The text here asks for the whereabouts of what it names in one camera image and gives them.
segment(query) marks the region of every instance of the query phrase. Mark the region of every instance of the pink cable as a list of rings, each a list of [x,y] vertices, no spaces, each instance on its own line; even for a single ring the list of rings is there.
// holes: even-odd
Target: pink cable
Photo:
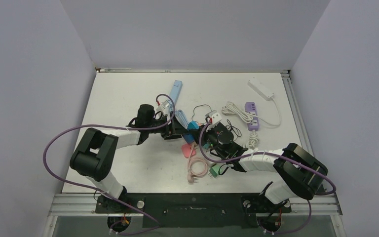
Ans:
[[[207,162],[203,158],[192,157],[192,152],[194,150],[194,147],[195,147],[195,145],[193,143],[192,146],[191,146],[191,152],[189,153],[188,162],[187,162],[187,169],[188,169],[187,179],[188,179],[189,183],[193,183],[194,182],[194,176],[196,176],[196,177],[202,177],[202,176],[206,175],[207,172],[208,172],[208,164],[207,164]],[[192,170],[192,165],[195,164],[195,163],[198,163],[198,162],[199,163],[203,163],[204,169],[201,172],[194,172]]]

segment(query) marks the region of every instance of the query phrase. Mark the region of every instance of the white power strip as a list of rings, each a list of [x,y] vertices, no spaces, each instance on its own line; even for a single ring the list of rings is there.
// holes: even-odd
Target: white power strip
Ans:
[[[260,96],[262,96],[262,98],[264,98],[266,101],[269,101],[274,96],[274,93],[268,89],[268,87],[264,86],[264,84],[260,83],[257,79],[250,79],[248,81],[248,86]]]

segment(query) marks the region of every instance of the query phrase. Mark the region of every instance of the red wire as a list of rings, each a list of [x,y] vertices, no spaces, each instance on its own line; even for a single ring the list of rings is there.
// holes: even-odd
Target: red wire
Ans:
[[[282,209],[280,208],[280,215],[279,215],[279,217],[275,220],[275,222],[278,222],[278,220],[281,219],[281,215],[282,215]]]

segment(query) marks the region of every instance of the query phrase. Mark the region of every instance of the metal frame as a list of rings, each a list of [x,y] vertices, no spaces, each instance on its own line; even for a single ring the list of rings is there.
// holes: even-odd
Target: metal frame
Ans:
[[[287,92],[288,101],[290,103],[291,112],[293,113],[294,121],[296,123],[297,132],[299,133],[302,147],[307,152],[314,155],[313,150],[311,148],[310,140],[307,135],[306,127],[304,125],[304,121],[300,113],[299,105],[297,104],[297,100],[294,95],[294,90],[293,90],[290,74],[281,73],[281,77],[284,83],[285,91]],[[337,237],[346,237],[345,228],[343,227],[342,218],[341,218],[342,216],[341,206],[339,205],[338,197],[336,196],[336,194],[334,194],[334,196],[336,197],[336,203],[337,203],[337,206],[339,207],[339,213],[338,215],[333,215],[333,214],[330,215],[332,224],[334,226],[335,234]]]
[[[211,70],[134,70],[128,68],[122,69],[96,69],[99,73],[280,73],[283,79],[284,87],[287,93],[294,121],[299,133],[302,147],[313,154],[311,144],[307,135],[302,115],[299,111],[291,79],[287,70],[274,71],[211,71]],[[291,198],[292,213],[286,215],[308,215],[307,202],[301,198]],[[311,202],[313,215],[329,215],[337,237],[346,237],[345,229],[342,223],[342,211],[336,194],[329,196],[315,196]],[[50,208],[49,216],[44,227],[43,237],[52,237],[57,228],[58,216],[121,216],[123,213],[116,214],[99,214],[95,213],[97,201],[92,194],[56,194]],[[129,213],[126,216],[142,216],[142,214]]]
[[[315,196],[311,201],[313,215],[339,215],[340,207],[336,195]],[[95,213],[97,201],[93,194],[56,194],[50,208],[49,216],[122,216],[123,213],[101,214]],[[307,201],[295,197],[290,199],[290,216],[308,215]],[[142,214],[128,213],[126,216],[142,216]]]

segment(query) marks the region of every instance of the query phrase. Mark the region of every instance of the green connector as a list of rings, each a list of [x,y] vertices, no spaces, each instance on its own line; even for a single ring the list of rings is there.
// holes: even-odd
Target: green connector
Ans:
[[[219,176],[219,169],[220,169],[220,166],[221,166],[221,165],[214,164],[214,165],[210,168],[210,174],[211,174],[211,176],[213,176],[214,178],[216,178],[217,176]]]

